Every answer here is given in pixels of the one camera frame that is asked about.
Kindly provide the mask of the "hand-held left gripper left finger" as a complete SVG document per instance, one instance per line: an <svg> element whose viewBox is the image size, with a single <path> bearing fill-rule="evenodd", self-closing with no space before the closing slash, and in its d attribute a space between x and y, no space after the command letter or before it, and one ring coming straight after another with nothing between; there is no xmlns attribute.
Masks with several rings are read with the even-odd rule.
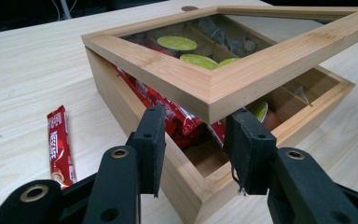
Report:
<svg viewBox="0 0 358 224"><path fill-rule="evenodd" d="M124 146L104 152L83 224L140 224L141 196L158 196L165 147L165 106L151 106Z"/></svg>

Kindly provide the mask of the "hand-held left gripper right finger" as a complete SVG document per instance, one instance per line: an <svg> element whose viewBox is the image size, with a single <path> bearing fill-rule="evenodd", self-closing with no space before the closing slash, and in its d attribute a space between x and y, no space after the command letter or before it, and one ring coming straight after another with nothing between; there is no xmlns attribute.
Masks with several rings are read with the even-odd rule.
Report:
<svg viewBox="0 0 358 224"><path fill-rule="evenodd" d="M248 195L266 195L274 224L358 224L350 192L312 156L277 139L246 109L227 117L224 151L231 174Z"/></svg>

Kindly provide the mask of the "bundle of red sachets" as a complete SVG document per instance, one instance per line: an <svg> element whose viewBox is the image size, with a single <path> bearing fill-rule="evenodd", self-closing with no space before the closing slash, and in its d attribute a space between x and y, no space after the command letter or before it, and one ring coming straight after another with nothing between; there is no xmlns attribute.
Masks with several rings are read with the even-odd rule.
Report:
<svg viewBox="0 0 358 224"><path fill-rule="evenodd" d="M113 64L113 68L145 107L165 106L166 133L179 148L194 146L206 133L210 133L220 147L224 145L225 127L222 121L206 124L118 66Z"/></svg>

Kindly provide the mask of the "wooden tea box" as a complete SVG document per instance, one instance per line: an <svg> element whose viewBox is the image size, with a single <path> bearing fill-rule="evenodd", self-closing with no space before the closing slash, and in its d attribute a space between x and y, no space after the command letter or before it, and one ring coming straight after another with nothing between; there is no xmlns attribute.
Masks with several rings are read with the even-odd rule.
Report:
<svg viewBox="0 0 358 224"><path fill-rule="evenodd" d="M129 42L127 37L180 21L228 15L273 40L240 61L209 71ZM302 147L339 184L358 190L358 7L212 6L83 36L96 87L124 132L144 105L119 77L127 71L203 121L217 121L294 80L309 105L283 97L282 147Z"/></svg>

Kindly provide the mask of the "red coffee stick sachet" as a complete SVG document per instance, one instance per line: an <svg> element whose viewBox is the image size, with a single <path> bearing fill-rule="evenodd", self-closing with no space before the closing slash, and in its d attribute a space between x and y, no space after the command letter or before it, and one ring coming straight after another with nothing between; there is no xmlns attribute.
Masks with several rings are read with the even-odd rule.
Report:
<svg viewBox="0 0 358 224"><path fill-rule="evenodd" d="M66 109L63 105L47 115L48 150L50 177L61 189L67 189L77 182L76 169L68 139Z"/></svg>

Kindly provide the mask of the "green-top coffee capsule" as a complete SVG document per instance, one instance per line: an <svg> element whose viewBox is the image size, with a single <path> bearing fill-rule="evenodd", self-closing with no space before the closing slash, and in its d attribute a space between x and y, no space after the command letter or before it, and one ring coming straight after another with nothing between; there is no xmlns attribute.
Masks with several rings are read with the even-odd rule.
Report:
<svg viewBox="0 0 358 224"><path fill-rule="evenodd" d="M250 111L269 131L282 124L277 115L269 108L267 102L262 101L253 105Z"/></svg>
<svg viewBox="0 0 358 224"><path fill-rule="evenodd" d="M218 63L213 59L198 54L183 54L180 59L208 70L214 70L218 67Z"/></svg>
<svg viewBox="0 0 358 224"><path fill-rule="evenodd" d="M198 46L195 41L181 36L161 36L157 42L164 48L183 51L193 50Z"/></svg>

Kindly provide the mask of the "heap of grey tea bags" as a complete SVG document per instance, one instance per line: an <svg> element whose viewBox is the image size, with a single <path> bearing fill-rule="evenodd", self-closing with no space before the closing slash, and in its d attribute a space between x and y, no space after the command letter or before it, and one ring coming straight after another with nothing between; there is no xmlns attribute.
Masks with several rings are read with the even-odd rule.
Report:
<svg viewBox="0 0 358 224"><path fill-rule="evenodd" d="M276 44L276 41L223 15L189 22L184 27L184 33L198 44L192 52L213 59L218 63L217 68ZM253 106L262 101L267 102L272 108L278 108L289 101L302 105L309 102L303 87L293 81L264 92L258 97L248 91L237 98L225 99L226 104L230 106L243 102Z"/></svg>

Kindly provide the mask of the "white desk frame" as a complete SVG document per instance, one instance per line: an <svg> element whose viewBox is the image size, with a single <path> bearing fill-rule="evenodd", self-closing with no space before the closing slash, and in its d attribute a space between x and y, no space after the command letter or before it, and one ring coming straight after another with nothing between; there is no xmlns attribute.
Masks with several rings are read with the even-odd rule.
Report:
<svg viewBox="0 0 358 224"><path fill-rule="evenodd" d="M61 5L62 5L62 11L63 11L64 17L65 17L67 20L72 19L72 16L71 16L69 7L67 6L67 3L66 3L66 0L60 0L60 3L61 3Z"/></svg>

